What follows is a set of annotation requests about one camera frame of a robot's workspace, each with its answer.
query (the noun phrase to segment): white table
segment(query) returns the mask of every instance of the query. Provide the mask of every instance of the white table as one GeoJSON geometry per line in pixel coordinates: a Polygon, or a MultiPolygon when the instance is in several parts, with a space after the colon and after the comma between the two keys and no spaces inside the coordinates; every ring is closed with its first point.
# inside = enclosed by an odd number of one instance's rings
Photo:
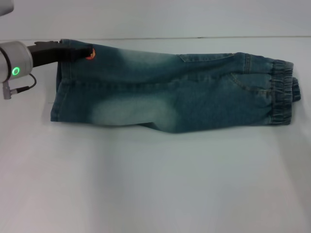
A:
{"type": "Polygon", "coordinates": [[[34,89],[0,99],[1,233],[311,232],[311,38],[88,42],[291,61],[302,100],[281,127],[167,134],[51,123],[56,64],[37,67],[34,89]]]}

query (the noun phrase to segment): back pocket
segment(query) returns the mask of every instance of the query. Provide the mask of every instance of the back pocket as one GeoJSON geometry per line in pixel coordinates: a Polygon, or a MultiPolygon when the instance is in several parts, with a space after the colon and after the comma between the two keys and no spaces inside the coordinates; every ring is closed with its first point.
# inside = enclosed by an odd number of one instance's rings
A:
{"type": "Polygon", "coordinates": [[[234,53],[216,54],[180,54],[178,55],[184,62],[206,62],[215,61],[234,56],[234,53]]]}

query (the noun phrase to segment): pocket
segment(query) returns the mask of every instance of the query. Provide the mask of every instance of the pocket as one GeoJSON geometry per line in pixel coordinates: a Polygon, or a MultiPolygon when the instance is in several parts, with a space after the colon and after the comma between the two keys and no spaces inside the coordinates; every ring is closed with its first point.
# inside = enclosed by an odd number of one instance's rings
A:
{"type": "Polygon", "coordinates": [[[179,54],[184,62],[206,62],[225,59],[234,56],[235,53],[216,53],[216,54],[179,54]]]}
{"type": "Polygon", "coordinates": [[[239,88],[246,91],[270,92],[271,76],[268,74],[234,74],[229,75],[230,80],[239,88]]]}

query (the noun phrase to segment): jeans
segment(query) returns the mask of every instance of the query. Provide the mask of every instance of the jeans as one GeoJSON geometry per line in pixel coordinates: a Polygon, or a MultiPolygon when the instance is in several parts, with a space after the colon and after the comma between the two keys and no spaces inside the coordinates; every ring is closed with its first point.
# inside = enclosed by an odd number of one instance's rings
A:
{"type": "Polygon", "coordinates": [[[300,100],[290,62],[241,52],[174,55],[93,47],[93,59],[58,64],[51,121],[140,124],[171,133],[287,125],[292,103],[300,100]]]}

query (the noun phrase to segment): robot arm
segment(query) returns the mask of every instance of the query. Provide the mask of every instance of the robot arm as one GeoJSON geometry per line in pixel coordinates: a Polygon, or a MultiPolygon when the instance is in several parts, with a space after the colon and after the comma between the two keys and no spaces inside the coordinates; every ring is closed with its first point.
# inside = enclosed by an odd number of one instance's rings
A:
{"type": "Polygon", "coordinates": [[[11,13],[14,10],[13,0],[1,0],[0,16],[11,13]]]}
{"type": "Polygon", "coordinates": [[[29,75],[33,67],[53,62],[74,62],[89,57],[92,51],[92,45],[74,48],[57,41],[35,42],[35,45],[28,47],[19,41],[1,43],[0,83],[4,99],[9,100],[13,94],[30,89],[26,86],[11,90],[9,80],[29,75]]]}

